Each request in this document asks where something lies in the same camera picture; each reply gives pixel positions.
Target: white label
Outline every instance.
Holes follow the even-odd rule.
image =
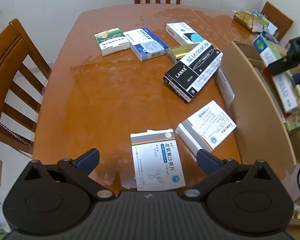
[[[215,101],[211,101],[191,115],[188,121],[212,149],[217,147],[237,127]]]
[[[211,64],[198,76],[192,85],[187,89],[189,91],[191,87],[193,87],[197,92],[200,91],[201,88],[208,82],[208,80],[212,77],[215,71],[220,67],[222,53],[220,52],[219,55],[211,62]]]
[[[168,23],[167,25],[181,35],[183,35],[184,33],[197,33],[194,29],[192,29],[188,24],[184,22]]]
[[[264,51],[260,53],[260,57],[262,58],[266,67],[269,64],[271,64],[272,62],[275,62],[277,60],[276,57],[274,56],[273,52],[271,51],[270,47],[267,47],[266,49],[264,49]]]
[[[230,87],[228,80],[226,79],[224,73],[222,72],[222,70],[220,68],[218,70],[216,83],[217,83],[218,88],[220,89],[223,100],[226,103],[226,107],[229,108],[234,99],[234,93]]]
[[[286,73],[273,76],[272,80],[278,91],[284,111],[289,112],[298,107],[295,94],[292,90],[290,78],[286,75]]]
[[[147,141],[154,133],[162,134],[164,139]],[[186,185],[176,140],[172,138],[172,134],[172,129],[141,133],[146,141],[131,146],[138,191],[162,191]]]
[[[151,36],[146,33],[143,29],[136,29],[123,33],[124,36],[134,45],[142,44],[144,42],[154,41]]]
[[[271,35],[274,35],[278,28],[273,23],[269,22],[267,29]]]
[[[202,53],[204,53],[209,47],[211,43],[204,40],[199,43],[198,46],[193,48],[187,55],[185,55],[180,61],[185,64],[187,67],[194,62]]]

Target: black box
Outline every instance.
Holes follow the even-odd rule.
[[[164,74],[163,80],[190,102],[218,69],[221,58],[222,52],[204,40],[175,63]]]

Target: blue label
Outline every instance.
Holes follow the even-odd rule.
[[[157,41],[164,49],[168,49],[169,47],[164,44],[162,40],[160,40],[157,36],[155,36],[148,28],[142,28],[152,39]]]
[[[263,52],[266,48],[268,48],[268,45],[266,44],[265,40],[261,35],[254,40],[253,45],[257,49],[259,54]]]
[[[171,180],[174,182],[174,183],[177,183],[180,181],[180,176],[179,175],[173,175],[171,177]]]
[[[135,48],[141,55],[161,51],[164,48],[157,41],[148,41],[142,44],[135,45]]]
[[[211,142],[212,142],[212,143],[217,143],[217,138],[211,137]]]
[[[167,163],[167,155],[166,155],[166,149],[164,148],[164,144],[161,145],[161,150],[162,150],[162,157],[163,157],[163,162]]]

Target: table surface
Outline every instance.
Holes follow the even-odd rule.
[[[130,134],[173,128],[215,100],[225,105],[215,78],[191,103],[182,101],[162,81],[173,65],[168,56],[140,62],[131,49],[103,57],[95,33],[119,27],[122,31],[147,27],[169,47],[177,42],[165,32],[167,23],[186,22],[202,37],[223,49],[232,40],[255,38],[225,12],[170,4],[138,4],[83,12],[74,23],[53,67],[42,101],[33,158],[54,164],[76,158],[91,148],[100,163],[90,174],[118,193],[135,190]],[[186,187],[206,175],[179,136],[176,138]],[[232,133],[212,153],[240,162]]]

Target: open cardboard box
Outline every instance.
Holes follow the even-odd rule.
[[[285,55],[287,50],[279,48]],[[265,159],[284,184],[293,201],[298,192],[296,174],[300,163],[300,130],[288,134],[274,101],[254,68],[265,65],[253,45],[232,41],[223,50],[220,69],[234,100],[227,108],[243,164]],[[300,65],[292,73],[300,71]]]

